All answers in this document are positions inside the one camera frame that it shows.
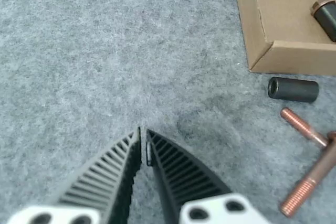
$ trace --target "cardboard box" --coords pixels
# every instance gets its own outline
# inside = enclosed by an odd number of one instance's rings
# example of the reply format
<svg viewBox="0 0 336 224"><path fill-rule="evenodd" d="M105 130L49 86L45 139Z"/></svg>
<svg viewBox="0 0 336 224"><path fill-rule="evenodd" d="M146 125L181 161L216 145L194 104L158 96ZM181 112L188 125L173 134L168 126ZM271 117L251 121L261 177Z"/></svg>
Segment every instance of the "cardboard box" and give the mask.
<svg viewBox="0 0 336 224"><path fill-rule="evenodd" d="M336 43L311 16L316 0L238 0L252 72L336 75Z"/></svg>

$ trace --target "screw hole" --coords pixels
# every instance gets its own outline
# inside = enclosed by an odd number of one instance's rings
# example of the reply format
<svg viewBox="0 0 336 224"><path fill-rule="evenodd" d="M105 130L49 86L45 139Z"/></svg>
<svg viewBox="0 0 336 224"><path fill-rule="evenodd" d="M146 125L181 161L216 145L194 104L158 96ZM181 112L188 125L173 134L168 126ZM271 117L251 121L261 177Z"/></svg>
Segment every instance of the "screw hole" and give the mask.
<svg viewBox="0 0 336 224"><path fill-rule="evenodd" d="M209 217L206 211L201 208L193 208L189 212L189 216L192 220L204 220Z"/></svg>
<svg viewBox="0 0 336 224"><path fill-rule="evenodd" d="M74 219L71 224L91 224L91 219L88 216L82 215Z"/></svg>
<svg viewBox="0 0 336 224"><path fill-rule="evenodd" d="M243 211L245 208L241 203L232 200L226 203L226 209L230 212L240 212Z"/></svg>
<svg viewBox="0 0 336 224"><path fill-rule="evenodd" d="M51 220L50 214L40 214L36 216L30 224L48 224Z"/></svg>

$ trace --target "copper threaded rod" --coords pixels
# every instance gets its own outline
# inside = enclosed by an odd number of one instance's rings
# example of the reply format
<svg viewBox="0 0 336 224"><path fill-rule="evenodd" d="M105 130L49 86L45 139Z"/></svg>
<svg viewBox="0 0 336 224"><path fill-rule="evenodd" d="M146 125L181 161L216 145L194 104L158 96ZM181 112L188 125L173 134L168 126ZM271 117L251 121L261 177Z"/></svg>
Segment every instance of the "copper threaded rod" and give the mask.
<svg viewBox="0 0 336 224"><path fill-rule="evenodd" d="M304 179L282 203L280 210L285 216L292 217L304 201L312 194L317 185L326 177L334 165L336 165L336 132L329 132L328 137L332 142L324 150L313 168L305 175Z"/></svg>
<svg viewBox="0 0 336 224"><path fill-rule="evenodd" d="M284 118L290 125L297 129L303 136L319 144L321 148L325 148L329 141L321 133L316 132L305 120L295 114L289 108L283 108L280 112L282 118Z"/></svg>

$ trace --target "black cylinder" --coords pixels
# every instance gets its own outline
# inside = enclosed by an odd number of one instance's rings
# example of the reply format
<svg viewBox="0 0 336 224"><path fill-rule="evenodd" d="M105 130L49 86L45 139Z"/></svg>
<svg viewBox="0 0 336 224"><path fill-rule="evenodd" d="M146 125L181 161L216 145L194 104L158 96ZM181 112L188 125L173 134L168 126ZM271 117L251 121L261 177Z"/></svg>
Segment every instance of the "black cylinder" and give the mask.
<svg viewBox="0 0 336 224"><path fill-rule="evenodd" d="M315 81L272 77L268 82L268 95L273 99L313 102L319 95L319 85Z"/></svg>
<svg viewBox="0 0 336 224"><path fill-rule="evenodd" d="M331 1L321 6L314 14L329 38L336 42L336 3Z"/></svg>

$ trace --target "gray carpet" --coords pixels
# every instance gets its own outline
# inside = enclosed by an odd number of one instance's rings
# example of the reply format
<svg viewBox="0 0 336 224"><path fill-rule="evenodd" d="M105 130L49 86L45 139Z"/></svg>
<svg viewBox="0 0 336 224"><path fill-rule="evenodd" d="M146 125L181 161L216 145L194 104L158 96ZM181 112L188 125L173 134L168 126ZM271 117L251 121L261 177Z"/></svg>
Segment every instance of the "gray carpet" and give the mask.
<svg viewBox="0 0 336 224"><path fill-rule="evenodd" d="M267 97L247 70L236 0L0 0L0 220L41 203L139 125L197 156L276 223L333 223L336 170L298 214L279 203L320 155L279 116L334 130L336 78L314 104ZM129 223L163 223L153 174Z"/></svg>

